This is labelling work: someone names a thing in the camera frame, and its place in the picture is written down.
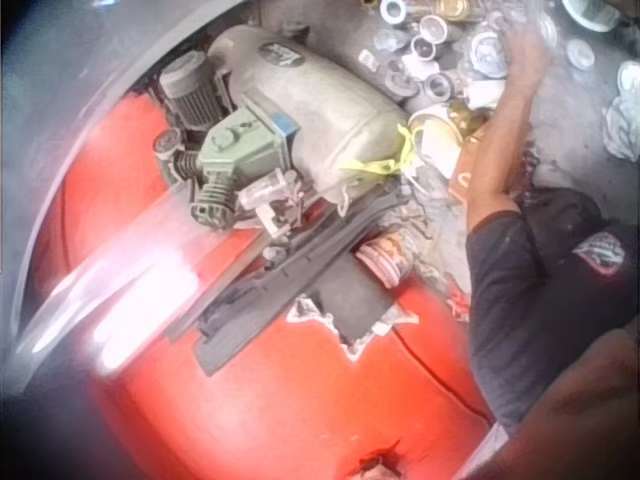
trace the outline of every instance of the man's hand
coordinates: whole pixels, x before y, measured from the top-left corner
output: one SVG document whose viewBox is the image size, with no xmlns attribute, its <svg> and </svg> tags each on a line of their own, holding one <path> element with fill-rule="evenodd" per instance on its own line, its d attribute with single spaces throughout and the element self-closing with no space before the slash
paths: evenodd
<svg viewBox="0 0 640 480">
<path fill-rule="evenodd" d="M 510 26 L 505 36 L 509 55 L 507 86 L 520 93 L 534 94 L 547 74 L 551 52 L 531 25 Z"/>
</svg>

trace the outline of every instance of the man's arm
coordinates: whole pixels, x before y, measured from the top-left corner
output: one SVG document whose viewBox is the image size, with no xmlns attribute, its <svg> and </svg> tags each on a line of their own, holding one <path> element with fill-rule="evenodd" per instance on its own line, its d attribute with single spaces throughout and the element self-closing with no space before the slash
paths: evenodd
<svg viewBox="0 0 640 480">
<path fill-rule="evenodd" d="M 519 209 L 508 195 L 529 133 L 533 99 L 546 74 L 550 53 L 531 27 L 508 34 L 509 78 L 476 156 L 467 202 L 467 231 L 489 215 Z"/>
</svg>

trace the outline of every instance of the electric motor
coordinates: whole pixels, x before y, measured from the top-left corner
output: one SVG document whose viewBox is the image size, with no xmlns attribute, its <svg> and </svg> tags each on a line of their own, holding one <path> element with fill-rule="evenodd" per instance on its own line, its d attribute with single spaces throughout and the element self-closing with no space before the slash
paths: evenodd
<svg viewBox="0 0 640 480">
<path fill-rule="evenodd" d="M 160 86 L 187 129 L 206 131 L 222 119 L 213 65 L 204 52 L 191 50 L 171 62 L 160 74 Z"/>
</svg>

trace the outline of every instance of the label sticker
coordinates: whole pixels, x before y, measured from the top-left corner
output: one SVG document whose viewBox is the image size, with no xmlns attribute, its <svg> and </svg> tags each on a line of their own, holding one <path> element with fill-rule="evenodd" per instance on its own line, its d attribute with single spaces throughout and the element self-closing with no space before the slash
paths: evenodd
<svg viewBox="0 0 640 480">
<path fill-rule="evenodd" d="M 602 275 L 613 275 L 624 262 L 625 252 L 620 240 L 608 232 L 596 233 L 573 251 Z"/>
<path fill-rule="evenodd" d="M 260 56 L 276 67 L 299 67 L 304 63 L 302 54 L 276 42 L 264 43 L 258 49 Z"/>
</svg>

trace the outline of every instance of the dark t-shirt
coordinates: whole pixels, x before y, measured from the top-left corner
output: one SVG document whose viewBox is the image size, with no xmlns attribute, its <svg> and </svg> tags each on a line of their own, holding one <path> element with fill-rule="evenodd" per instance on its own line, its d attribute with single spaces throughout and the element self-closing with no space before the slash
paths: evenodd
<svg viewBox="0 0 640 480">
<path fill-rule="evenodd" d="M 598 337 L 638 312 L 638 227 L 607 226 L 578 245 L 555 238 L 550 267 L 540 252 L 554 238 L 538 245 L 533 233 L 545 230 L 539 213 L 496 213 L 467 239 L 472 368 L 509 433 Z"/>
</svg>

